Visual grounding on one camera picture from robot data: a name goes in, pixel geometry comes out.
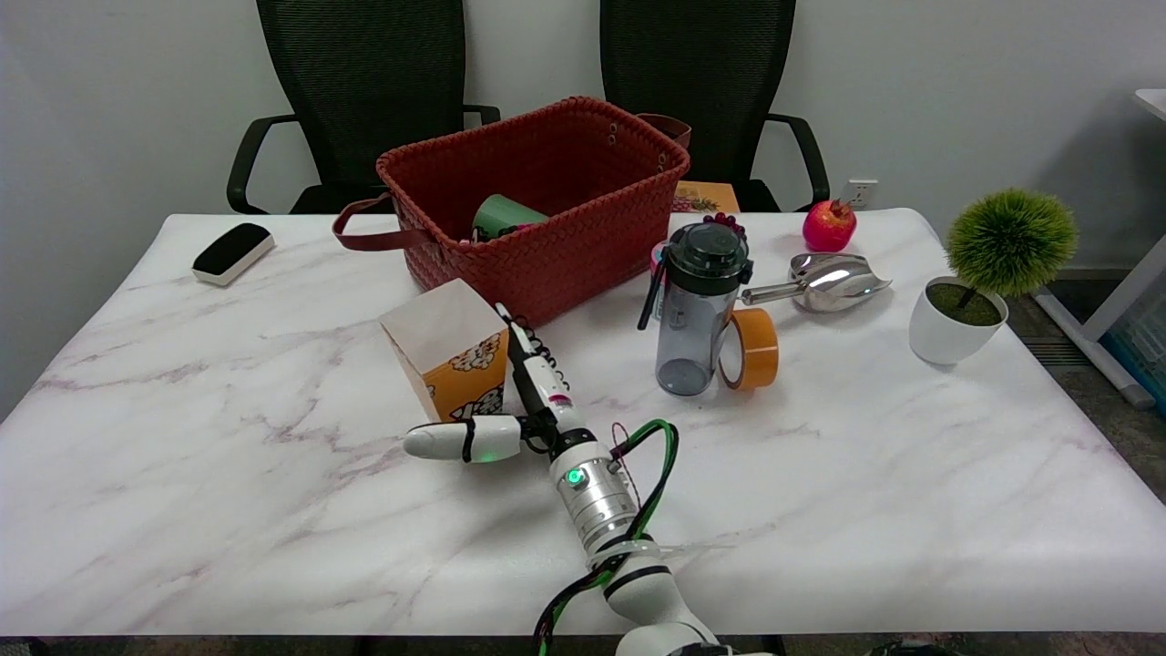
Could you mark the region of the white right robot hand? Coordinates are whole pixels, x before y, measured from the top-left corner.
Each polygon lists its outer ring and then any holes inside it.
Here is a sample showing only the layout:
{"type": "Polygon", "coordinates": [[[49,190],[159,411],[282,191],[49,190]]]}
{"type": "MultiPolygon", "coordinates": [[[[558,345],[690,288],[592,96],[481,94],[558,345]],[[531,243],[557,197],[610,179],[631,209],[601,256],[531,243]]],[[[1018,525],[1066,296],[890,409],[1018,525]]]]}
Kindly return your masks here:
{"type": "Polygon", "coordinates": [[[503,303],[496,312],[510,329],[508,361],[525,415],[464,415],[448,423],[414,426],[403,435],[403,451],[428,460],[492,464],[531,451],[557,460],[569,449],[596,443],[569,395],[557,361],[524,320],[503,303]]]}

